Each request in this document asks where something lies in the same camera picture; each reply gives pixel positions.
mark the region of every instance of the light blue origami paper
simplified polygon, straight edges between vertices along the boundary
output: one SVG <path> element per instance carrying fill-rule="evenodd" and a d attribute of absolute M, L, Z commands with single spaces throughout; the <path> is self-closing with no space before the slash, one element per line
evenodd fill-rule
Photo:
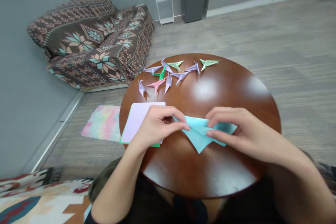
<path fill-rule="evenodd" d="M 216 142 L 219 145 L 225 146 L 225 143 L 219 142 L 216 139 L 210 138 L 206 136 L 206 133 L 210 130 L 219 130 L 223 131 L 228 134 L 232 134 L 237 126 L 231 123 L 220 122 L 214 126 L 214 128 L 208 128 L 208 121 L 207 119 L 197 118 L 197 117 L 189 117 L 184 116 L 185 120 L 187 121 L 187 125 L 190 127 L 190 131 L 182 130 L 184 134 L 187 135 L 195 149 L 197 150 L 198 154 L 202 152 L 202 150 L 208 146 L 211 142 Z"/>

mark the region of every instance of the table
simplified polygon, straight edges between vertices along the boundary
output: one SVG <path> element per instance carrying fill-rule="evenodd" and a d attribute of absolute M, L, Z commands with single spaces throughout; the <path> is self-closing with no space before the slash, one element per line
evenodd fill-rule
<path fill-rule="evenodd" d="M 148 72 L 140 73 L 130 85 L 120 108 L 120 132 L 123 132 L 132 103 L 166 102 L 186 116 L 204 118 L 214 106 L 244 107 L 261 121 L 281 132 L 277 105 L 265 85 L 243 66 L 210 54 L 181 54 L 166 58 L 165 62 L 184 62 L 181 71 L 203 60 L 220 60 L 219 65 L 206 67 L 200 75 L 190 72 L 176 86 L 165 92 L 163 84 L 154 97 L 154 88 L 146 87 L 159 80 Z M 159 66 L 156 62 L 150 67 Z M 141 96 L 138 80 L 148 93 Z M 253 185 L 265 173 L 265 165 L 229 146 L 209 144 L 200 154 L 182 132 L 165 138 L 160 148 L 147 150 L 141 172 L 153 183 L 189 198 L 216 198 L 232 195 Z"/>

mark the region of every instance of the purple paper airplane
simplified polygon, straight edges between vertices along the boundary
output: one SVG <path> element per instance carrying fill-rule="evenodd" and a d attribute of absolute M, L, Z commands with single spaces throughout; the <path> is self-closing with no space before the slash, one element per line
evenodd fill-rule
<path fill-rule="evenodd" d="M 158 70 L 159 68 L 161 68 L 162 66 L 154 66 L 154 67 L 152 67 L 152 68 L 147 68 L 147 69 L 144 69 L 143 71 L 144 72 L 150 72 L 150 73 L 152 73 L 152 74 L 154 74 L 154 72 L 156 71 L 156 70 Z"/>
<path fill-rule="evenodd" d="M 199 73 L 200 69 L 198 67 L 198 63 L 196 63 L 196 61 L 194 61 L 194 62 L 195 62 L 195 65 L 193 65 L 191 67 L 188 67 L 187 70 L 185 70 L 185 72 L 187 72 L 187 71 L 196 71 L 197 70 L 198 74 L 200 74 Z"/>
<path fill-rule="evenodd" d="M 163 59 L 161 60 L 161 64 L 162 64 L 162 66 L 166 66 L 166 71 L 168 71 L 169 73 L 173 74 L 173 73 L 174 73 L 173 70 L 169 67 L 169 65 L 168 65 L 166 62 L 164 62 L 164 59 L 165 59 L 165 58 L 163 58 Z"/>
<path fill-rule="evenodd" d="M 144 91 L 146 91 L 146 89 L 143 87 L 143 85 L 142 85 L 142 82 L 143 80 L 138 80 L 138 82 L 139 82 L 139 91 L 140 91 L 140 94 L 142 95 L 142 97 L 144 96 Z"/>
<path fill-rule="evenodd" d="M 166 80 L 166 78 L 159 80 L 158 82 L 154 82 L 152 84 L 147 85 L 148 87 L 155 88 L 154 96 L 156 96 L 156 92 L 158 91 L 159 86 Z"/>
<path fill-rule="evenodd" d="M 183 73 L 172 73 L 172 75 L 174 75 L 175 77 L 177 77 L 179 80 L 176 82 L 176 85 L 184 79 L 185 76 L 187 76 L 188 73 L 190 73 L 191 71 L 188 72 L 183 72 Z"/>
<path fill-rule="evenodd" d="M 167 93 L 168 88 L 170 88 L 173 85 L 172 80 L 173 80 L 172 75 L 169 76 L 169 73 L 168 73 L 168 77 L 166 80 L 166 90 L 164 91 L 165 94 Z"/>

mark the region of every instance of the patterned sofa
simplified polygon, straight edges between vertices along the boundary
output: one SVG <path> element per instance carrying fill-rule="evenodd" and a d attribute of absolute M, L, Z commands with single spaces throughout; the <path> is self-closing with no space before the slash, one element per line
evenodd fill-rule
<path fill-rule="evenodd" d="M 47 71 L 83 92 L 129 85 L 145 66 L 153 30 L 146 5 L 117 10 L 110 0 L 70 1 L 27 28 Z"/>

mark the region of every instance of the person's left hand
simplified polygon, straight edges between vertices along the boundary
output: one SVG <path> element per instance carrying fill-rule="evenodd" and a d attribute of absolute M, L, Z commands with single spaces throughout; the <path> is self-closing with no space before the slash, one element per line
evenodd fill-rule
<path fill-rule="evenodd" d="M 174 121 L 171 116 L 175 116 L 179 121 Z M 175 107 L 151 105 L 131 144 L 136 144 L 144 151 L 175 131 L 189 131 L 190 127 L 183 123 L 185 121 L 183 113 Z"/>

